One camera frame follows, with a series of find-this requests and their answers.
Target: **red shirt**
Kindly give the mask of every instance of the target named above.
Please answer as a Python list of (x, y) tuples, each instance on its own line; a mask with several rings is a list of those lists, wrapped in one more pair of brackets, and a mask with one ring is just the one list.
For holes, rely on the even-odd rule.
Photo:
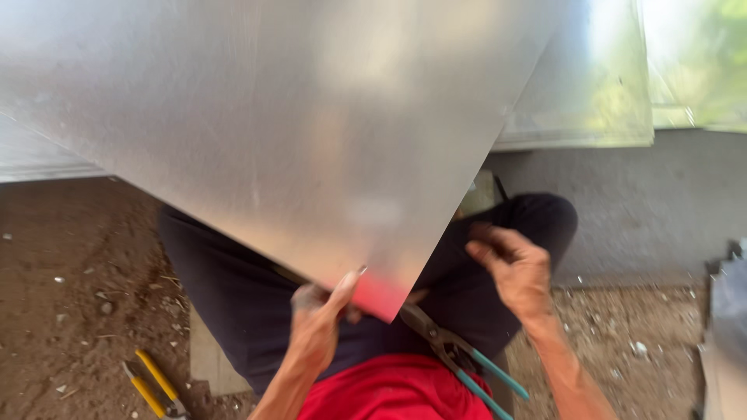
[[(473, 379), (491, 394), (482, 379)], [(437, 359), (388, 354), (315, 383), (298, 419), (492, 420), (492, 415)]]

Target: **forearm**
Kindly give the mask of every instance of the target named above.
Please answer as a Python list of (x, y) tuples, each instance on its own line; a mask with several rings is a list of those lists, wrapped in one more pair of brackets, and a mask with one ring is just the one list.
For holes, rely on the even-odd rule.
[(610, 402), (568, 344), (555, 315), (527, 321), (524, 329), (542, 361), (561, 419), (617, 419)]
[(301, 361), (287, 356), (247, 420), (291, 420), (298, 417), (301, 406), (317, 379), (313, 371)]

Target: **hand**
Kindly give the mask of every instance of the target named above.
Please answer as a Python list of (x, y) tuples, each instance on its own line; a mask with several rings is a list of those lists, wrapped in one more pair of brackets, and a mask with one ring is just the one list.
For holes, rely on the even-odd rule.
[[(337, 349), (340, 318), (345, 315), (363, 271), (365, 267), (345, 274), (331, 294), (311, 284), (296, 290), (291, 298), (293, 320), (286, 359), (301, 363), (316, 376), (329, 367)], [(360, 312), (347, 310), (349, 322), (354, 324), (360, 318)]]
[(523, 324), (552, 314), (550, 254), (521, 233), (487, 223), (470, 230), (467, 252), (493, 276), (503, 304)]

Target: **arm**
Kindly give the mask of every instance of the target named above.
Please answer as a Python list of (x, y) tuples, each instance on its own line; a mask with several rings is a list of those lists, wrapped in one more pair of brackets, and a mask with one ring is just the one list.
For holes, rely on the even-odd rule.
[(542, 361), (561, 419), (617, 415), (576, 357), (550, 298), (550, 256), (515, 230), (477, 224), (467, 251), (490, 271), (498, 294), (524, 325)]
[[(340, 314), (353, 298), (364, 269), (345, 275), (332, 294), (316, 285), (303, 285), (294, 293), (288, 351), (247, 420), (291, 420), (298, 417), (311, 386), (335, 356)], [(350, 311), (347, 319), (354, 324), (360, 319), (360, 313)]]

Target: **pliers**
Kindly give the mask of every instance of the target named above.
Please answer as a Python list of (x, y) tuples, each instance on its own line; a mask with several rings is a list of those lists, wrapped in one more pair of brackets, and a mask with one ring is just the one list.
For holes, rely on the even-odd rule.
[(137, 354), (141, 360), (143, 360), (143, 363), (145, 363), (145, 366), (148, 368), (148, 371), (150, 371), (150, 374), (153, 375), (156, 382), (158, 382), (158, 385), (161, 386), (161, 388), (166, 392), (166, 395), (169, 396), (171, 399), (171, 402), (173, 404), (173, 407), (169, 407), (168, 411), (167, 408), (164, 407), (164, 405), (161, 403), (161, 401), (158, 400), (158, 398), (155, 397), (155, 394), (153, 394), (153, 391), (150, 390), (150, 387), (148, 384), (143, 380), (142, 377), (134, 374), (130, 367), (128, 366), (127, 362), (122, 362), (122, 366), (125, 368), (125, 373), (127, 374), (127, 377), (130, 378), (130, 382), (132, 382), (132, 385), (135, 385), (135, 388), (140, 392), (140, 395), (145, 398), (145, 401), (148, 403), (151, 409), (155, 412), (155, 414), (158, 416), (159, 419), (162, 420), (191, 420), (190, 413), (185, 409), (184, 404), (179, 400), (179, 394), (176, 392), (176, 389), (171, 385), (171, 382), (166, 378), (163, 372), (158, 368), (158, 365), (153, 362), (153, 359), (151, 359), (150, 355), (145, 352), (145, 350), (136, 350), (135, 354)]
[(506, 413), (505, 410), (500, 408), (500, 406), (496, 404), (496, 402), (493, 401), (493, 399), (490, 398), (490, 396), (483, 391), (479, 385), (477, 385), (470, 375), (456, 364), (454, 361), (456, 354), (453, 351), (447, 351), (446, 346), (453, 346), (453, 349), (457, 350), (460, 355), (469, 355), (474, 361), (505, 382), (524, 400), (529, 399), (529, 393), (527, 393), (526, 389), (457, 334), (440, 328), (435, 322), (433, 322), (433, 319), (426, 315), (426, 313), (417, 305), (405, 303), (402, 306), (402, 309), (400, 309), (400, 317), (408, 327), (412, 328), (416, 333), (428, 341), (433, 352), (436, 353), (439, 359), (441, 359), (441, 361), (456, 375), (456, 377), (465, 384), (467, 389), (480, 397), (480, 400), (483, 400), (483, 402), (503, 420), (513, 420), (513, 417), (511, 417), (509, 413)]

